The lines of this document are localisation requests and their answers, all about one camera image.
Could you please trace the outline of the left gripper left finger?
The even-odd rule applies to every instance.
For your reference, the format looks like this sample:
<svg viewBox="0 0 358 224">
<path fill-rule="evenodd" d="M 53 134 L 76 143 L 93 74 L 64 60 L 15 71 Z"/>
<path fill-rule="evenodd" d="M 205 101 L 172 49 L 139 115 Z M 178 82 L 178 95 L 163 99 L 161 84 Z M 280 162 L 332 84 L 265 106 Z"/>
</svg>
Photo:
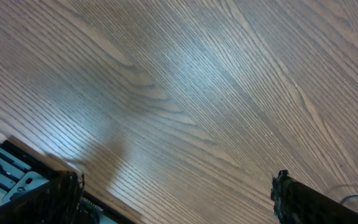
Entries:
<svg viewBox="0 0 358 224">
<path fill-rule="evenodd" d="M 80 211 L 85 176 L 59 171 L 57 178 L 0 206 L 0 224 L 73 223 Z"/>
</svg>

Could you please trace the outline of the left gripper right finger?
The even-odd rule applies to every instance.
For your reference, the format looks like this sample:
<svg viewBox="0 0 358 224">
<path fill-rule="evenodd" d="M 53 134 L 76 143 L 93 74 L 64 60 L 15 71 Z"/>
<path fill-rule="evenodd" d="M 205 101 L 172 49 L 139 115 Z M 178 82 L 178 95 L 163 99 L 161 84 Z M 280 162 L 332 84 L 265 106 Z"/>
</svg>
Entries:
<svg viewBox="0 0 358 224">
<path fill-rule="evenodd" d="M 272 178 L 270 199 L 281 224 L 358 224 L 358 213 L 295 180 L 287 170 Z"/>
</svg>

